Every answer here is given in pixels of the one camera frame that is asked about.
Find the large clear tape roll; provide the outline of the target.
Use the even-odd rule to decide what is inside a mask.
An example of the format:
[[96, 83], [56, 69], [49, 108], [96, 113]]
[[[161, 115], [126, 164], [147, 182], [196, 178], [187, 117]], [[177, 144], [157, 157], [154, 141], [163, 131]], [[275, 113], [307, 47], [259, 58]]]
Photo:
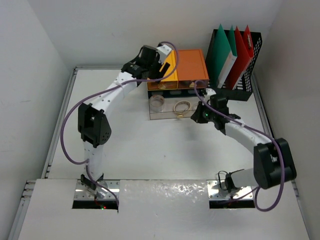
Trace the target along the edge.
[[152, 112], [161, 112], [165, 104], [165, 99], [161, 95], [153, 95], [149, 99], [149, 107]]

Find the red clip file folder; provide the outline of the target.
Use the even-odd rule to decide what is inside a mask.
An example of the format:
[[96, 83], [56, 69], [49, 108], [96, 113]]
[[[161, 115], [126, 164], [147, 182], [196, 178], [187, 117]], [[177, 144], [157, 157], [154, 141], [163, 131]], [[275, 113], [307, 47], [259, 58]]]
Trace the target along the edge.
[[254, 46], [249, 26], [246, 26], [243, 33], [240, 32], [238, 27], [236, 27], [234, 36], [237, 58], [225, 82], [225, 86], [228, 90], [236, 89], [237, 84], [241, 80], [254, 57]]

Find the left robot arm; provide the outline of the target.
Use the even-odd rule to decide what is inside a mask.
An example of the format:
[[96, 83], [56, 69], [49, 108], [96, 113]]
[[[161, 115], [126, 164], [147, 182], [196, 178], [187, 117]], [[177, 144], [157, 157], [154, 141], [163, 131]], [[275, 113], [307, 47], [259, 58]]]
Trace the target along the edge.
[[78, 131], [84, 145], [86, 161], [81, 182], [95, 191], [96, 182], [103, 179], [103, 146], [112, 134], [108, 117], [116, 106], [140, 84], [140, 79], [162, 78], [170, 64], [166, 58], [172, 48], [166, 44], [158, 47], [144, 45], [139, 54], [121, 68], [118, 76], [107, 88], [108, 92], [100, 94], [89, 104], [78, 107]]

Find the transparent dark bottom drawer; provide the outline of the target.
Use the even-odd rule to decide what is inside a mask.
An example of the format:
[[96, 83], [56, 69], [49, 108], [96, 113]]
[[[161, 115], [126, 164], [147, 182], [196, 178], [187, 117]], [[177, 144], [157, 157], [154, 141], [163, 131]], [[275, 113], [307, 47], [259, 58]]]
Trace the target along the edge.
[[[164, 98], [165, 103], [161, 112], [151, 111], [149, 106], [149, 119], [150, 120], [163, 120], [163, 119], [182, 119], [190, 118], [195, 112], [199, 99], [197, 97], [177, 97], [177, 98]], [[183, 114], [176, 114], [173, 111], [174, 105], [179, 101], [189, 101], [191, 103], [191, 110]]]

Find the green clip file folder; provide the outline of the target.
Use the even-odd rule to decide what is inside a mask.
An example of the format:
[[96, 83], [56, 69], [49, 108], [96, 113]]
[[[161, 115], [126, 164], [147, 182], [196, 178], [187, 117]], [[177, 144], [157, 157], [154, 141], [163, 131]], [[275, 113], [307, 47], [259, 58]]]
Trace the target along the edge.
[[226, 33], [220, 24], [211, 36], [205, 60], [211, 87], [222, 88], [237, 57], [233, 27]]

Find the beige masking tape roll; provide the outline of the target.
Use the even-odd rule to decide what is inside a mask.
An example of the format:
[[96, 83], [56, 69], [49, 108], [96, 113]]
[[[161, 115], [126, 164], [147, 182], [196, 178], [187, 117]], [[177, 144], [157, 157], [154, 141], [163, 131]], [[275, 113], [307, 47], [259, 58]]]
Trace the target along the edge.
[[173, 107], [173, 111], [177, 114], [177, 115], [182, 115], [184, 112], [187, 112], [189, 110], [191, 110], [192, 105], [189, 101], [187, 100], [181, 100], [178, 101], [174, 107]]

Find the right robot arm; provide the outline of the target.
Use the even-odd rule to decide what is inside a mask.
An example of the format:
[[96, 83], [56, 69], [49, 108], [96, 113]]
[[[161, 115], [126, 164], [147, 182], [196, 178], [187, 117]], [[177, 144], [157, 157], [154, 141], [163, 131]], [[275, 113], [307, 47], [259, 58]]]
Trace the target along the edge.
[[229, 112], [227, 97], [207, 89], [191, 119], [198, 124], [212, 122], [218, 131], [236, 140], [253, 155], [253, 167], [226, 173], [219, 186], [221, 190], [233, 193], [249, 186], [266, 190], [296, 179], [289, 143], [284, 138], [272, 139], [250, 129], [240, 116]]

